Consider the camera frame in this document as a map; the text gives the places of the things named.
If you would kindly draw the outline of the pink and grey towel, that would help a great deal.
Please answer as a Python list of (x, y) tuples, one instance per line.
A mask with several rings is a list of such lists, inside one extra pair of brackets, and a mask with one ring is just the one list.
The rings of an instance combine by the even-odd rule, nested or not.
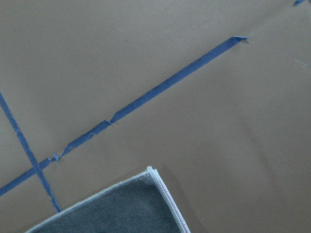
[(167, 186), (151, 166), (28, 230), (30, 233), (188, 233)]

